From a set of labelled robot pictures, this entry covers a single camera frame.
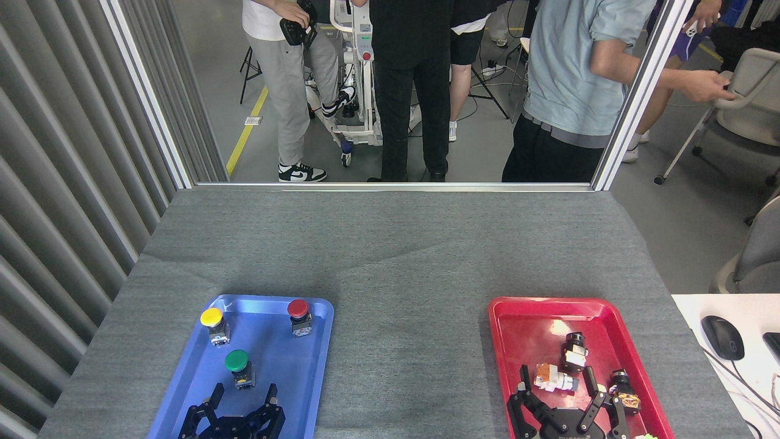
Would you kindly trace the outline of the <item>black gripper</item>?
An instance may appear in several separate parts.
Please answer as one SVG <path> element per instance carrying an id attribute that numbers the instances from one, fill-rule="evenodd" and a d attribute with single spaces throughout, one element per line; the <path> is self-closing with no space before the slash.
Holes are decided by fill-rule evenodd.
<path id="1" fill-rule="evenodd" d="M 285 423 L 285 413 L 278 404 L 276 383 L 271 383 L 264 404 L 245 417 L 217 417 L 215 409 L 225 393 L 223 384 L 216 384 L 211 396 L 200 405 L 191 405 L 184 417 L 178 438 L 199 438 L 198 425 L 203 418 L 209 427 L 204 438 L 278 438 Z"/>
<path id="2" fill-rule="evenodd" d="M 529 388 L 530 376 L 528 366 L 519 369 L 520 382 L 515 393 L 507 399 L 507 411 L 511 431 L 515 438 L 594 438 L 594 420 L 600 408 L 607 403 L 610 414 L 611 428 L 606 435 L 610 438 L 630 438 L 626 421 L 625 405 L 617 395 L 610 396 L 608 391 L 600 391 L 591 366 L 583 369 L 583 380 L 587 391 L 592 397 L 586 409 L 551 409 L 546 403 L 533 394 Z M 541 424 L 537 429 L 526 421 L 523 407 Z"/>

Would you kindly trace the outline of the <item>person's hand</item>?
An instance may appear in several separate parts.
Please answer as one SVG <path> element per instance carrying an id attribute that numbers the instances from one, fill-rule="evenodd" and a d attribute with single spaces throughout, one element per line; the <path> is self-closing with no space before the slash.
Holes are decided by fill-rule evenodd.
<path id="1" fill-rule="evenodd" d="M 711 102 L 716 99 L 725 99 L 733 101 L 736 96 L 728 91 L 730 84 L 727 77 L 715 71 L 697 71 L 699 78 L 699 89 L 696 95 L 698 102 Z"/>
<path id="2" fill-rule="evenodd" d="M 310 23 L 309 14 L 301 6 L 292 1 L 273 1 L 269 7 L 280 17 L 298 23 L 301 27 L 308 27 Z"/>

